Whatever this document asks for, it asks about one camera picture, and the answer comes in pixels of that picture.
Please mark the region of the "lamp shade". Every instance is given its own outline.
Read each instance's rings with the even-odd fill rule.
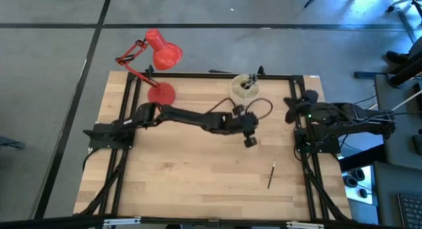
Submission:
[[[175,44],[166,42],[160,31],[155,28],[146,31],[145,39],[154,50],[152,61],[158,70],[163,71],[176,66],[183,56],[182,49]]]

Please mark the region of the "lamp base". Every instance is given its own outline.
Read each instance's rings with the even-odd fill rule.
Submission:
[[[158,88],[151,87],[148,91],[148,101],[159,104],[172,104],[176,98],[176,91],[166,82],[159,82]]]

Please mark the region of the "desk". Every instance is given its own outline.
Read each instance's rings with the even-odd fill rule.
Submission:
[[[378,108],[391,110],[413,94],[413,85],[418,81],[408,80],[401,88],[394,88],[388,84],[387,76],[375,77]],[[418,112],[415,99],[407,102],[396,112]],[[387,162],[397,166],[422,170],[422,156],[416,153],[412,136],[422,129],[422,118],[419,114],[395,116],[396,130],[389,139],[383,139],[384,144],[365,150],[353,156],[341,159],[342,170],[350,170],[372,164],[374,161]]]
[[[98,116],[100,123],[118,118],[126,78],[126,72],[109,74]],[[173,106],[196,112],[208,111],[228,97],[231,81],[155,79],[174,86]],[[319,78],[306,76],[304,79],[308,89],[319,91],[322,101]],[[303,171],[293,156],[295,126],[284,121],[287,106],[283,97],[290,96],[289,83],[259,80],[259,85],[260,96],[271,100],[274,110],[260,120],[255,134],[258,145],[253,148],[244,147],[242,135],[213,135],[176,122],[137,130],[129,151],[118,215],[309,220]],[[141,85],[139,104],[147,101],[149,88],[147,84]],[[268,104],[251,108],[259,116],[268,111]],[[216,111],[231,109],[232,106],[225,103]],[[110,150],[101,149],[87,161],[75,213],[85,209],[104,184],[109,157]],[[274,159],[277,164],[271,187],[267,189]],[[331,154],[319,154],[319,162],[325,189],[340,210],[350,217],[339,164]],[[317,215],[321,217],[318,194],[314,191],[313,195]],[[112,198],[109,197],[106,212],[110,211]]]
[[[380,110],[391,110],[413,94],[413,85],[418,83],[415,80],[408,80],[402,84],[402,88],[391,87],[386,76],[375,77],[375,90],[377,91],[378,108]],[[413,99],[396,112],[418,112],[416,99]],[[416,153],[412,137],[422,129],[422,117],[419,114],[398,115],[396,119],[396,130],[389,139],[384,139],[384,149],[388,163],[397,166],[404,166],[422,170],[422,156]]]
[[[422,172],[375,162],[374,175],[380,223],[385,226],[402,227],[397,194],[421,194]]]

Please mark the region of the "keyboard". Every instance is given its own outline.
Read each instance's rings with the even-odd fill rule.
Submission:
[[[403,226],[422,229],[422,195],[398,195]]]

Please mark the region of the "chair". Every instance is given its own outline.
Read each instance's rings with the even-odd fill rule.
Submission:
[[[421,8],[420,5],[417,4],[417,1],[421,1],[421,0],[399,0],[399,1],[396,1],[393,4],[391,4],[391,6],[388,7],[387,11],[393,12],[393,10],[395,9],[395,7],[394,7],[395,5],[404,3],[406,1],[412,1],[411,4],[415,5],[415,8],[416,8],[417,12],[419,13],[419,16],[421,16],[421,18],[422,18],[422,8]]]
[[[16,149],[25,149],[25,144],[7,137],[0,136],[0,148],[1,147],[15,147]]]

